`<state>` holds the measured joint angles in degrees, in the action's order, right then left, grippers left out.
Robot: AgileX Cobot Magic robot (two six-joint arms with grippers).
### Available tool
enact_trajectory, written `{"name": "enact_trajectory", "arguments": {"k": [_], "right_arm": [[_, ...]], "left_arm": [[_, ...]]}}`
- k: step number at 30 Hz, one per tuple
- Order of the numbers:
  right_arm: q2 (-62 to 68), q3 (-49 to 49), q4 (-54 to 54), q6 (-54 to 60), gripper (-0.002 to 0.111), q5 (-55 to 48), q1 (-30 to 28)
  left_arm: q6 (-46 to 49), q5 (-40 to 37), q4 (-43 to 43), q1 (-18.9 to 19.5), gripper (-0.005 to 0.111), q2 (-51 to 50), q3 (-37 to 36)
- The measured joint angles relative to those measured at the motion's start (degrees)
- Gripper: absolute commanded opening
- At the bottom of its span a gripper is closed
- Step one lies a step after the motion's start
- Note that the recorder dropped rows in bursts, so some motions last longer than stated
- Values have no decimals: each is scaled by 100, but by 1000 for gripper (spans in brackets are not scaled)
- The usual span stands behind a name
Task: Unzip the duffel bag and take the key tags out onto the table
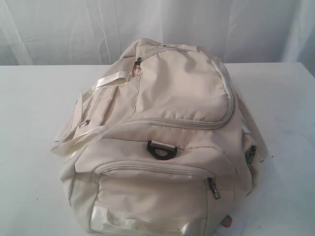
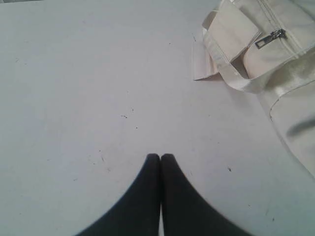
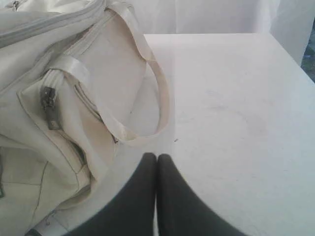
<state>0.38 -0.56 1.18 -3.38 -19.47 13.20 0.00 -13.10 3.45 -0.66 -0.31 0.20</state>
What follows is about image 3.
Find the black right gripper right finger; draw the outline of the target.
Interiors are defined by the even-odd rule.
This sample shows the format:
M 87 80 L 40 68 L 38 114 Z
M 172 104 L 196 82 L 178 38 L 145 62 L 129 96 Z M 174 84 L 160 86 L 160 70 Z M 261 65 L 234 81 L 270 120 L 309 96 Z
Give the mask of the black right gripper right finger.
M 190 188 L 172 158 L 157 160 L 157 225 L 160 236 L 243 236 Z

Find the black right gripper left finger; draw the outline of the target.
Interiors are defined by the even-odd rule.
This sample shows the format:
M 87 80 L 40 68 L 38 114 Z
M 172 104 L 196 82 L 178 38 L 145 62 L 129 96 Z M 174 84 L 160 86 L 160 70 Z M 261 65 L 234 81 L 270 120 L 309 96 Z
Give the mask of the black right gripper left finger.
M 95 216 L 68 236 L 152 236 L 156 199 L 157 158 L 143 154 L 118 194 Z

